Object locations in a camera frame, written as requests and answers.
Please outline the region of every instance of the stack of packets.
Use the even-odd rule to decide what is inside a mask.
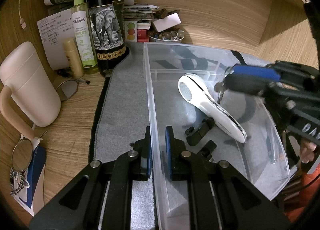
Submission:
[[[147,30],[150,29],[153,10],[159,7],[153,5],[132,5],[123,7],[125,37],[129,42],[149,42]]]

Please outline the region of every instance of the human hand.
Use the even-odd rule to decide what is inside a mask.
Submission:
[[[300,144],[300,159],[302,163],[308,163],[309,161],[313,161],[315,158],[315,154],[313,153],[316,149],[317,145],[308,141],[305,138],[302,138]]]

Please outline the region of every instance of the white bowl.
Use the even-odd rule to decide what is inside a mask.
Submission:
[[[150,42],[156,42],[156,43],[177,43],[177,44],[180,44],[182,42],[182,39],[184,39],[184,37],[180,38],[179,40],[162,40],[162,39],[158,39],[158,38],[154,38],[154,37],[149,36]]]

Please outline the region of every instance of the white cord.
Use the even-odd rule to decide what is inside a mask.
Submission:
[[[26,25],[24,19],[21,17],[21,14],[20,14],[20,0],[19,0],[19,3],[18,3],[18,11],[19,11],[19,17],[20,17],[19,23],[20,23],[21,27],[23,29],[25,29],[27,27],[27,25]]]

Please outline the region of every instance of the stack of papers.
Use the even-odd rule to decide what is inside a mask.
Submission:
[[[132,5],[123,7],[124,21],[137,21],[138,29],[150,29],[153,20],[153,9],[159,7],[153,5]]]

